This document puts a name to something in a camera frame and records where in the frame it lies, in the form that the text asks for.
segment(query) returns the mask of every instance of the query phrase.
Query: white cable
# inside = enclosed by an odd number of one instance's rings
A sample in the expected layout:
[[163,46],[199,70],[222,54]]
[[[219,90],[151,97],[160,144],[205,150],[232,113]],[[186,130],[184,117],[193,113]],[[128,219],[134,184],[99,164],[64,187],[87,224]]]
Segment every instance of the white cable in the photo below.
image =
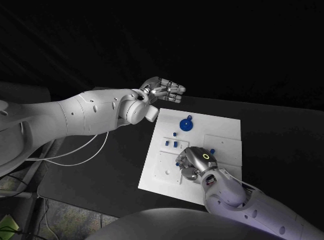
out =
[[252,186],[251,184],[248,184],[247,182],[244,182],[242,180],[239,180],[231,173],[229,173],[229,175],[231,175],[231,177],[232,177],[236,181],[239,181],[241,183],[244,183],[245,185],[248,185],[251,188],[254,188],[257,191],[260,191],[262,194],[265,194],[264,191],[262,191],[258,187]]
[[51,230],[50,225],[48,225],[47,199],[44,199],[44,214],[45,214],[45,223],[47,223],[47,227],[48,227],[50,231],[53,232],[53,234],[54,234],[57,240],[60,240],[60,238],[58,238],[55,232]]
[[90,160],[97,156],[99,152],[97,152],[86,161],[83,161],[83,162],[80,162],[80,163],[77,163],[77,164],[71,164],[71,165],[58,164],[57,162],[53,162],[53,161],[50,161],[50,160],[45,160],[45,161],[48,161],[48,162],[51,162],[51,163],[54,163],[54,164],[57,164],[57,165],[60,165],[60,166],[66,166],[66,167],[69,167],[69,166],[77,166],[77,165],[86,163],[87,161],[90,161]]
[[80,148],[77,148],[74,151],[71,151],[70,153],[66,153],[66,154],[63,154],[63,155],[60,155],[60,156],[54,156],[54,157],[48,157],[48,158],[29,158],[29,159],[27,159],[27,161],[41,161],[41,160],[48,160],[48,159],[55,159],[55,158],[58,158],[58,157],[64,157],[64,156],[67,156],[67,155],[70,155],[71,153],[74,153],[76,151],[79,151],[84,146],[87,146],[87,144],[86,145],[83,145]]

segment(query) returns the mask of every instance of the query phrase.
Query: black table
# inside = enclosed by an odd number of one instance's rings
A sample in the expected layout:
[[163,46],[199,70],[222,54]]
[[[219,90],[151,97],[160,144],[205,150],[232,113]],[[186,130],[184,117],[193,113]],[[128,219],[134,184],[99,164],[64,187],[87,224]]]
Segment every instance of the black table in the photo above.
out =
[[[155,106],[242,120],[244,181],[324,231],[324,112],[187,96],[181,104],[160,100]],[[40,195],[116,217],[157,207],[205,211],[202,205],[138,189],[154,129],[148,120],[124,126],[109,133],[100,154],[86,164],[53,164]],[[84,161],[105,138],[106,133],[57,162]],[[90,139],[67,137],[60,154]]]

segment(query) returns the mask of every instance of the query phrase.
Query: green object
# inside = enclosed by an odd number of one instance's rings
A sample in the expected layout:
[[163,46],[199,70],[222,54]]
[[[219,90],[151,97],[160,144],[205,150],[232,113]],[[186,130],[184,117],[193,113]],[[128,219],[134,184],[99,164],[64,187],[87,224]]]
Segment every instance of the green object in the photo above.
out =
[[[19,230],[19,225],[15,222],[14,218],[11,215],[6,215],[0,221],[0,230]],[[12,236],[15,235],[14,232],[2,232],[0,231],[0,239],[9,240]]]

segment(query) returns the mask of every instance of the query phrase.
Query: blue component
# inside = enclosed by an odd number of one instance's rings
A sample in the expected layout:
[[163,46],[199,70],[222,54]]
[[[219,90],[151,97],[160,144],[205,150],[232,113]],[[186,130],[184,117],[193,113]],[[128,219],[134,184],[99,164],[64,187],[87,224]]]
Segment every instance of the blue component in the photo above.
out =
[[189,115],[187,119],[181,120],[180,128],[183,131],[189,132],[193,129],[193,116]]

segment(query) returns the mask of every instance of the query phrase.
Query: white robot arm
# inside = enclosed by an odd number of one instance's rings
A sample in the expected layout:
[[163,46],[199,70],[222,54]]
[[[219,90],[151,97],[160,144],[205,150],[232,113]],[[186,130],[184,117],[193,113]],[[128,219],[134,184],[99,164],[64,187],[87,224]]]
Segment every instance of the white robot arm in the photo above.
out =
[[0,100],[0,177],[51,140],[97,135],[147,118],[155,121],[158,98],[180,103],[186,88],[152,77],[141,89],[86,91],[64,101],[16,104]]
[[245,188],[202,147],[189,147],[177,158],[183,177],[202,178],[205,205],[212,214],[233,219],[288,240],[324,240],[322,232],[262,191]]

